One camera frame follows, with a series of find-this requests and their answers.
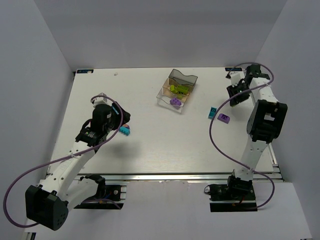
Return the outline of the purple sloped lego brick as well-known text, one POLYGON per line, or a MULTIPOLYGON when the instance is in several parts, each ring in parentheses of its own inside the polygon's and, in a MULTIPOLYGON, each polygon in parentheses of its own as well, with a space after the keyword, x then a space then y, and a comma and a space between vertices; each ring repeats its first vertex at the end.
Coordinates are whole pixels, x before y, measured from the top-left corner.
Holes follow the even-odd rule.
POLYGON ((222 122, 224 122, 224 123, 226 123, 226 124, 228 124, 230 122, 230 117, 225 115, 225 114, 223 114, 223 113, 220 113, 218 115, 217 119, 222 121, 222 122))

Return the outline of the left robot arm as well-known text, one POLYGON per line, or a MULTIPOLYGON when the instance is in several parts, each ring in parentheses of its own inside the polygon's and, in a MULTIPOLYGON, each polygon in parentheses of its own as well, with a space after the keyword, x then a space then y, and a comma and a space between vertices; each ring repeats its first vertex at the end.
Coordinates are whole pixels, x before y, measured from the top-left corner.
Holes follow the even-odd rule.
POLYGON ((110 131, 128 123, 131 115, 122 108, 98 104, 92 117, 83 125, 70 150, 71 158, 63 160, 38 186, 29 186, 25 192, 28 219, 51 230, 58 230, 71 210, 86 200, 107 196, 105 178, 88 174, 72 186, 72 182, 84 165, 95 156, 99 145, 106 141, 110 131))

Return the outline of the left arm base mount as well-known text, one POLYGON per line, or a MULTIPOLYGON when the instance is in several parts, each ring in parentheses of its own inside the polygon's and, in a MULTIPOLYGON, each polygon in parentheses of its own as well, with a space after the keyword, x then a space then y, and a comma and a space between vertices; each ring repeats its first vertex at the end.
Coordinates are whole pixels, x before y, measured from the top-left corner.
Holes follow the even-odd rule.
POLYGON ((91 180, 97 185, 96 193, 78 204, 75 209, 84 210, 121 210, 126 199, 126 186, 106 183, 106 179, 98 174, 81 176, 79 181, 91 180))

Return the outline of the teal long lego brick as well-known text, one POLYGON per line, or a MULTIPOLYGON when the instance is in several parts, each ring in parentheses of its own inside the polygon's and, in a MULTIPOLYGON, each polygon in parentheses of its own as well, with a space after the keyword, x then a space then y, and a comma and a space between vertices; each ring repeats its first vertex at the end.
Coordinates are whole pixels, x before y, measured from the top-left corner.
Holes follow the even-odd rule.
POLYGON ((131 133, 130 128, 126 126, 121 126, 119 131, 126 136, 129 136, 131 133))

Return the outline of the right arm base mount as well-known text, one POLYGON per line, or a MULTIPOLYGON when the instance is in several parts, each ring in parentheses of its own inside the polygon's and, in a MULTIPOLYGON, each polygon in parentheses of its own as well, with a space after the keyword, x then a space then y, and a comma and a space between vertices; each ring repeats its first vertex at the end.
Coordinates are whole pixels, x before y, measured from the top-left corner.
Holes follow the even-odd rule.
POLYGON ((226 184, 209 184, 203 193, 209 196, 212 213, 256 212, 258 210, 253 181, 245 181, 234 175, 226 184))

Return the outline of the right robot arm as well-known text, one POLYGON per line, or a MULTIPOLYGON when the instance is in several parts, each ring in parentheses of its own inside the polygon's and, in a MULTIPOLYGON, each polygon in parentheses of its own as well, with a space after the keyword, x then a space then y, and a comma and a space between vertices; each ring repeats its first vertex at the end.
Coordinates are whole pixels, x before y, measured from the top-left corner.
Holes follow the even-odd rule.
POLYGON ((249 65, 244 78, 233 69, 228 72, 226 78, 231 81, 231 85, 227 87, 231 107, 250 97, 254 100, 254 107, 246 126, 248 140, 240 160, 244 166, 232 173, 235 179, 249 182, 253 179, 253 171, 263 152, 279 137, 288 106, 277 100, 271 89, 271 76, 263 73, 258 64, 249 65))

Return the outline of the purple long lego brick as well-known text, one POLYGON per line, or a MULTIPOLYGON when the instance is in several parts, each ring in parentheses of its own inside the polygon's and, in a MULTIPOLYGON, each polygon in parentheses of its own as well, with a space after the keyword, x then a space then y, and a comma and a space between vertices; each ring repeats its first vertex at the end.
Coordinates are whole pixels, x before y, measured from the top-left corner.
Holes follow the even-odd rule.
POLYGON ((170 101, 169 101, 169 103, 170 103, 176 110, 179 110, 179 109, 181 108, 181 106, 182 106, 182 102, 181 102, 178 98, 176 98, 176 97, 171 98, 170 101))

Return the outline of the green long lego brick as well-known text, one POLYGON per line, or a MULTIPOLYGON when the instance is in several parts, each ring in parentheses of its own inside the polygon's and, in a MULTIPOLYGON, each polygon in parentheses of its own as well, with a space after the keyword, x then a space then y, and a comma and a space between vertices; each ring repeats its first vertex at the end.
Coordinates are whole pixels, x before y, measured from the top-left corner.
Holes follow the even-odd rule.
POLYGON ((183 85, 178 85, 176 89, 178 92, 183 92, 185 95, 189 92, 189 88, 183 85))

